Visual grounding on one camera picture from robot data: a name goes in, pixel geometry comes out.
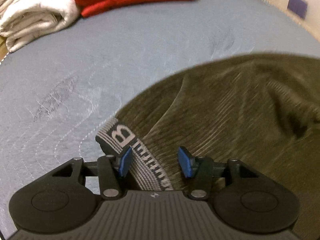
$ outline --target silver screw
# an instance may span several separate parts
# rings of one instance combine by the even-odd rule
[[[116,197],[118,194],[119,194],[119,191],[117,191],[116,189],[114,188],[109,188],[109,189],[106,189],[103,194],[106,196],[106,197]]]
[[[195,189],[191,191],[191,196],[196,197],[196,198],[203,198],[207,195],[207,193],[202,190],[202,189]]]

